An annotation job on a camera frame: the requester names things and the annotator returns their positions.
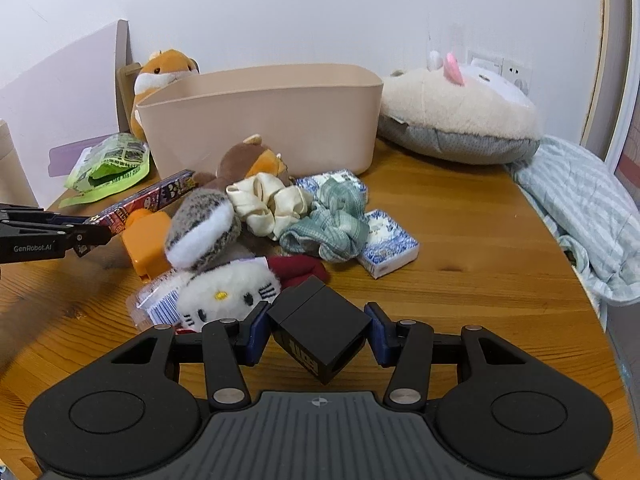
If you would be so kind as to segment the cream scrunchie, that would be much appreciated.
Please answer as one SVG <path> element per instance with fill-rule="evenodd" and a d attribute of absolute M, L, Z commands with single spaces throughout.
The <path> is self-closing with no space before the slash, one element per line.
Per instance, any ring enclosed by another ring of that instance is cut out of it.
<path fill-rule="evenodd" d="M 311 212 L 312 195 L 297 185 L 285 186 L 273 174 L 258 172 L 226 188 L 235 213 L 258 237 L 278 240 Z"/>

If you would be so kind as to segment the colourful long candy box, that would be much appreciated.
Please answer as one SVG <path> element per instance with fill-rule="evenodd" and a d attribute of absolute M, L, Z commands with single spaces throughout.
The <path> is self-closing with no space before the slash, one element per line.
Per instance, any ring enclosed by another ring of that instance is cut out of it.
<path fill-rule="evenodd" d="M 180 200 L 195 187 L 194 171 L 189 169 L 179 171 L 108 206 L 86 220 L 85 224 L 107 226 L 113 234 L 118 234 L 126 229 L 127 222 L 135 211 L 144 209 L 152 214 Z"/>

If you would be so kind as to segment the wooden stand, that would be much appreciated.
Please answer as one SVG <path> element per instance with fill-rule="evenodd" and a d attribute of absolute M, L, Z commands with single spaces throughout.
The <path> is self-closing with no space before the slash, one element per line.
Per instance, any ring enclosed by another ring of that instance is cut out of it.
<path fill-rule="evenodd" d="M 140 73 L 141 67 L 140 63 L 133 62 L 116 70 L 117 88 L 131 133 L 134 133 L 134 126 L 131 121 L 131 114 L 134 109 L 134 82 L 138 73 Z"/>

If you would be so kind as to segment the blue white tissue pack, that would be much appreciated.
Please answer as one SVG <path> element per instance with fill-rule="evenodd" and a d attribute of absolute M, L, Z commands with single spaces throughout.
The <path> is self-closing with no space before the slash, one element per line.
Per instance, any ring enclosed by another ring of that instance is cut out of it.
<path fill-rule="evenodd" d="M 357 260 L 372 278 L 382 278 L 418 258 L 420 243 L 385 211 L 371 210 L 364 218 L 369 235 Z"/>

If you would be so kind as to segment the beige plastic basket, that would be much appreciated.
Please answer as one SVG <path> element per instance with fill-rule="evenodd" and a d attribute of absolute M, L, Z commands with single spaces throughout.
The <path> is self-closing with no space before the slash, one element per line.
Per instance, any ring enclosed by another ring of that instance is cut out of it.
<path fill-rule="evenodd" d="M 258 134 L 293 177 L 371 165 L 383 81 L 348 64 L 285 64 L 186 77 L 139 105 L 161 176 L 212 172 Z"/>

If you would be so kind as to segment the orange plastic container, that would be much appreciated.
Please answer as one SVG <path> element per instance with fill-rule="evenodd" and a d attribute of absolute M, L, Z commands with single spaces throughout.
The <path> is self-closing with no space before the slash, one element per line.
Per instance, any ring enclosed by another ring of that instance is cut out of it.
<path fill-rule="evenodd" d="M 164 251 L 170 222 L 166 212 L 149 209 L 135 210 L 126 220 L 122 244 L 143 281 L 154 280 L 171 269 Z"/>

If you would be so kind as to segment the clear snack packet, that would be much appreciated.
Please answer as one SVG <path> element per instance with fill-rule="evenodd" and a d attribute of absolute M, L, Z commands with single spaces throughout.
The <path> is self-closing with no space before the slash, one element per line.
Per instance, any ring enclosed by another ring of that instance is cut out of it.
<path fill-rule="evenodd" d="M 140 332 L 157 325 L 179 326 L 177 301 L 184 286 L 192 278 L 188 271 L 170 270 L 145 283 L 126 300 L 134 326 Z"/>

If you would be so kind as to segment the squirrel plush with grey tail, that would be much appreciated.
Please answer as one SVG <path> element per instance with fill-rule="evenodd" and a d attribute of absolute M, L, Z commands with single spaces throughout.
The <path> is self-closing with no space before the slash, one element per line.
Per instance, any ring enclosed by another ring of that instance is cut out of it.
<path fill-rule="evenodd" d="M 241 233 L 226 188 L 263 172 L 288 185 L 288 167 L 281 156 L 253 134 L 222 156 L 213 174 L 194 176 L 198 187 L 183 200 L 171 219 L 165 256 L 176 270 L 200 272 L 219 264 Z"/>

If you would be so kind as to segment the striped light blue blanket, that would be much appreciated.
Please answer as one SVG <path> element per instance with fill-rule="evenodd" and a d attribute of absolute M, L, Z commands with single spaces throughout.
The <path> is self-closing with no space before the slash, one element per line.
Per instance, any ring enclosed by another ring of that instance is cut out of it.
<path fill-rule="evenodd" d="M 639 302 L 639 211 L 596 155 L 555 136 L 506 165 L 561 247 L 602 325 Z"/>

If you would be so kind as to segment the beige thermos bottle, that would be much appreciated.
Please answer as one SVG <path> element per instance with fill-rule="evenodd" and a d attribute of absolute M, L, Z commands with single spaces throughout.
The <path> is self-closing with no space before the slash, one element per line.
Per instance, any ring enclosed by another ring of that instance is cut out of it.
<path fill-rule="evenodd" d="M 0 120 L 0 131 L 0 200 L 7 204 L 37 206 L 4 120 Z"/>

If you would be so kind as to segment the hello kitty plush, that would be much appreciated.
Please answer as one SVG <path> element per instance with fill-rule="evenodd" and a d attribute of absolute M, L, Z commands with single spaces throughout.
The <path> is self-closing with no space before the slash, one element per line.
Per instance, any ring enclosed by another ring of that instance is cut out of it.
<path fill-rule="evenodd" d="M 282 290 L 314 276 L 323 283 L 330 274 L 323 263 L 306 255 L 234 260 L 196 274 L 179 292 L 176 309 L 181 325 L 199 333 L 207 323 L 245 320 L 260 302 L 271 304 Z"/>

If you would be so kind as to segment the lilac board with purple label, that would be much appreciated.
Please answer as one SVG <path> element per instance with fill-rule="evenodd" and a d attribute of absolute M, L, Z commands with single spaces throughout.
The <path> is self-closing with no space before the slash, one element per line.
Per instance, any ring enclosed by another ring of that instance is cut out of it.
<path fill-rule="evenodd" d="M 126 131 L 116 73 L 127 64 L 118 20 L 57 50 L 1 90 L 6 121 L 35 200 L 49 206 L 81 151 Z"/>

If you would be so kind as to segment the green snack pouch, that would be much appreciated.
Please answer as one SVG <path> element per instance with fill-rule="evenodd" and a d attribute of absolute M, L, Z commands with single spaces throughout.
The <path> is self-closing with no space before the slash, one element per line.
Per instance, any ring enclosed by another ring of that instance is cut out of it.
<path fill-rule="evenodd" d="M 81 152 L 64 183 L 73 195 L 63 198 L 58 206 L 65 208 L 98 202 L 131 188 L 149 171 L 148 144 L 131 133 L 113 134 Z"/>

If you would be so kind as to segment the orange hamster plush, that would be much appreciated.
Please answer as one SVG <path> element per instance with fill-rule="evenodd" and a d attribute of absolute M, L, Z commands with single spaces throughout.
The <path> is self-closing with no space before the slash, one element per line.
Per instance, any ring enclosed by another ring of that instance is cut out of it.
<path fill-rule="evenodd" d="M 180 79 L 194 76 L 200 72 L 198 63 L 184 53 L 169 49 L 153 52 L 142 67 L 134 82 L 134 102 L 130 114 L 132 134 L 141 141 L 145 140 L 144 130 L 138 111 L 138 105 L 157 90 L 163 89 Z"/>

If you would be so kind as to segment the black cube box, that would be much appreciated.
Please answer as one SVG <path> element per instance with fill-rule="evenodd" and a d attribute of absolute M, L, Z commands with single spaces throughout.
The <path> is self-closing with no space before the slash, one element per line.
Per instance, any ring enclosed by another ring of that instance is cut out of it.
<path fill-rule="evenodd" d="M 356 356 L 372 324 L 315 276 L 281 292 L 268 316 L 274 340 L 323 385 Z"/>

